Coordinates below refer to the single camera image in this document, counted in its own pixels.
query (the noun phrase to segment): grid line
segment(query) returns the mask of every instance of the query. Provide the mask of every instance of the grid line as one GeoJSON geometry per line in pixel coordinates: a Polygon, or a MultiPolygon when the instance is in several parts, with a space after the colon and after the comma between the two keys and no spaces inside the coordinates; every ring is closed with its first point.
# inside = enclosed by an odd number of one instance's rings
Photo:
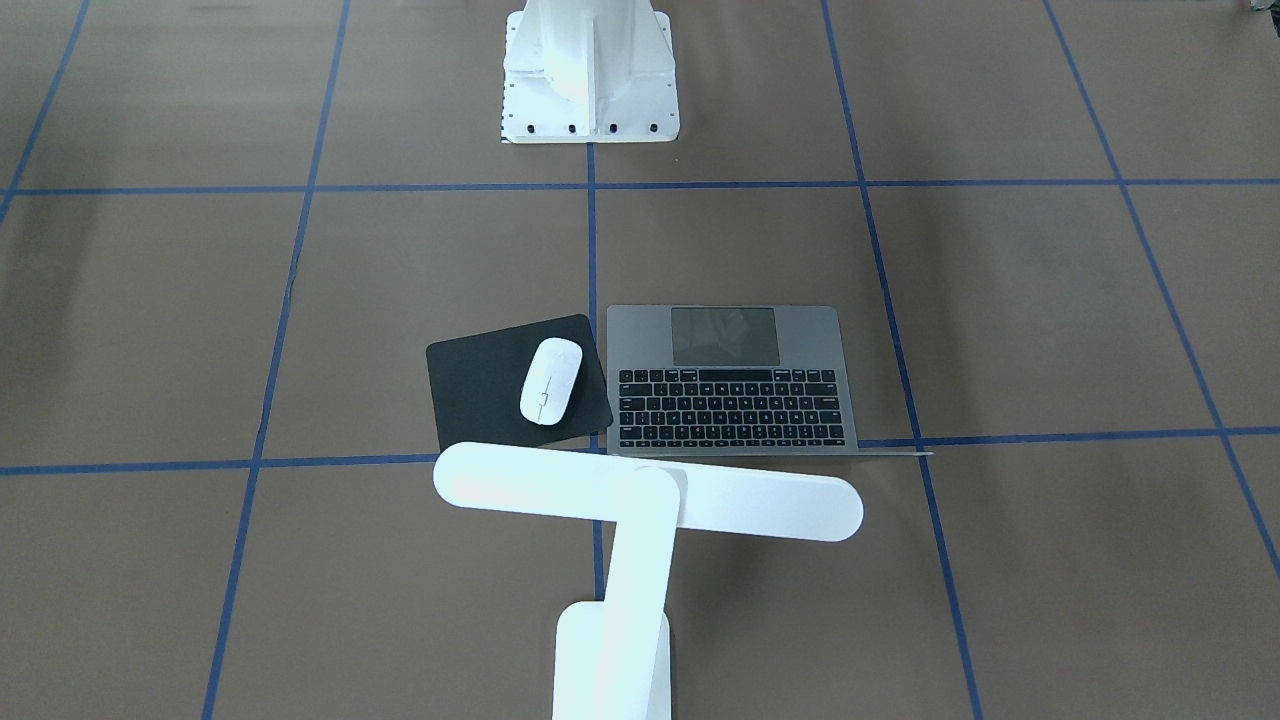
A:
{"type": "MultiPolygon", "coordinates": [[[[867,186],[863,155],[858,145],[858,131],[854,127],[854,113],[849,102],[845,73],[840,61],[840,49],[836,44],[836,31],[831,22],[831,6],[827,0],[822,0],[822,17],[827,29],[827,44],[831,49],[831,64],[836,74],[836,86],[840,90],[840,105],[845,114],[849,149],[852,152],[854,170],[858,173],[858,190],[861,195],[863,213],[867,217],[867,232],[870,238],[872,254],[876,258],[876,274],[879,277],[881,293],[884,300],[884,316],[888,322],[890,337],[893,341],[893,356],[897,361],[899,379],[902,384],[902,396],[906,402],[906,414],[911,424],[911,438],[915,441],[915,450],[924,450],[924,446],[920,443],[920,419],[915,409],[915,396],[911,392],[911,375],[908,372],[906,355],[902,351],[902,336],[899,331],[897,315],[893,310],[893,295],[890,291],[888,273],[884,269],[884,255],[881,251],[879,232],[876,228],[870,190],[867,186]]],[[[942,516],[938,512],[937,495],[933,489],[933,474],[929,470],[929,459],[919,457],[918,465],[920,468],[920,480],[924,486],[925,502],[929,507],[929,523],[933,527],[933,541],[938,551],[938,565],[942,570],[943,585],[946,587],[947,605],[951,609],[951,624],[956,635],[956,650],[960,653],[965,687],[969,692],[969,705],[974,720],[982,720],[982,698],[978,693],[978,679],[974,675],[973,661],[969,655],[969,638],[964,626],[964,614],[960,609],[960,596],[956,592],[955,575],[951,570],[951,555],[947,551],[947,539],[942,528],[942,516]]]]}
{"type": "Polygon", "coordinates": [[[76,13],[76,24],[72,26],[72,32],[67,37],[67,47],[63,50],[63,56],[58,61],[58,70],[54,72],[54,79],[49,83],[49,92],[45,94],[45,101],[40,104],[40,111],[36,113],[36,122],[31,128],[31,133],[27,136],[27,143],[22,149],[22,156],[18,158],[18,165],[13,170],[13,177],[9,179],[9,187],[4,191],[4,200],[0,200],[0,223],[4,223],[5,217],[9,215],[9,206],[13,204],[13,199],[18,192],[18,186],[22,184],[22,176],[27,172],[27,163],[31,161],[31,154],[36,150],[36,141],[40,138],[40,131],[45,127],[45,119],[49,117],[49,109],[54,106],[54,96],[58,95],[58,88],[63,83],[63,76],[67,74],[67,67],[72,61],[72,54],[76,51],[76,44],[79,42],[81,29],[84,28],[84,17],[88,15],[88,3],[90,0],[81,0],[79,12],[76,13]]]}
{"type": "Polygon", "coordinates": [[[275,382],[280,372],[280,357],[284,352],[284,336],[289,327],[289,310],[293,302],[293,283],[298,277],[298,261],[307,234],[307,222],[311,215],[311,201],[315,197],[316,178],[320,174],[320,156],[324,151],[324,136],[329,126],[329,110],[333,106],[334,86],[338,82],[338,67],[342,61],[342,46],[347,33],[347,18],[351,13],[351,0],[342,0],[342,13],[338,17],[338,32],[329,60],[329,77],[325,83],[324,102],[320,106],[320,122],[316,126],[315,145],[311,151],[311,169],[307,173],[307,190],[302,197],[302,210],[298,217],[298,229],[293,238],[293,255],[289,260],[289,274],[284,283],[284,297],[280,302],[280,319],[275,331],[275,343],[271,350],[271,365],[266,374],[266,388],[262,392],[262,416],[253,441],[253,456],[250,460],[248,479],[244,483],[244,501],[241,507],[239,525],[236,532],[236,546],[232,551],[232,564],[227,578],[227,593],[223,598],[221,618],[218,623],[218,639],[214,644],[214,657],[209,669],[209,684],[205,689],[202,720],[212,720],[214,705],[218,700],[218,685],[221,679],[223,657],[227,652],[227,638],[230,633],[232,612],[236,606],[236,591],[239,571],[244,560],[244,543],[248,537],[250,519],[253,514],[253,497],[257,492],[257,479],[262,469],[262,450],[266,446],[266,429],[271,420],[271,405],[275,400],[275,382]]]}
{"type": "Polygon", "coordinates": [[[1089,111],[1089,119],[1093,122],[1093,128],[1098,133],[1098,141],[1102,143],[1103,152],[1106,152],[1107,163],[1111,165],[1111,173],[1116,178],[1116,186],[1120,190],[1120,195],[1124,197],[1125,208],[1129,210],[1129,218],[1133,220],[1134,231],[1138,233],[1142,250],[1147,256],[1147,264],[1151,266],[1151,273],[1156,279],[1156,286],[1160,288],[1160,295],[1165,301],[1165,307],[1169,310],[1169,316],[1174,323],[1174,328],[1178,331],[1178,338],[1181,341],[1183,350],[1187,352],[1187,360],[1190,363],[1192,372],[1196,375],[1196,383],[1199,386],[1201,395],[1204,398],[1204,405],[1208,407],[1210,416],[1213,420],[1213,427],[1217,429],[1219,438],[1222,442],[1222,450],[1226,452],[1226,457],[1231,464],[1231,471],[1235,474],[1235,482],[1240,487],[1240,493],[1244,496],[1244,502],[1249,509],[1249,514],[1253,516],[1253,524],[1257,528],[1260,539],[1262,541],[1262,547],[1271,559],[1271,569],[1276,578],[1280,578],[1280,556],[1276,553],[1271,533],[1267,530],[1266,520],[1262,518],[1262,510],[1258,507],[1257,500],[1253,497],[1253,489],[1249,487],[1249,480],[1244,475],[1244,469],[1240,466],[1240,461],[1235,455],[1235,447],[1231,445],[1231,437],[1226,432],[1226,425],[1222,423],[1222,416],[1217,410],[1217,404],[1213,401],[1213,395],[1210,392],[1208,380],[1204,378],[1199,360],[1196,357],[1196,350],[1192,347],[1190,336],[1187,333],[1181,316],[1178,314],[1178,306],[1174,304],[1174,296],[1169,290],[1169,284],[1165,282],[1164,273],[1160,270],[1160,263],[1156,260],[1156,252],[1151,246],[1149,238],[1147,237],[1147,231],[1143,228],[1142,218],[1138,215],[1138,208],[1133,202],[1133,195],[1129,192],[1129,183],[1120,172],[1120,164],[1116,161],[1115,154],[1111,150],[1111,142],[1107,140],[1106,131],[1102,128],[1102,120],[1098,118],[1093,101],[1089,99],[1089,92],[1084,87],[1084,77],[1080,74],[1080,69],[1075,64],[1075,56],[1071,54],[1071,47],[1066,42],[1066,33],[1062,31],[1062,26],[1057,20],[1053,5],[1050,0],[1042,0],[1042,3],[1044,5],[1044,12],[1048,14],[1050,23],[1053,26],[1053,33],[1057,36],[1059,45],[1062,47],[1062,55],[1066,58],[1066,64],[1071,70],[1071,77],[1075,78],[1076,90],[1080,92],[1080,97],[1084,100],[1084,106],[1089,111]]]}

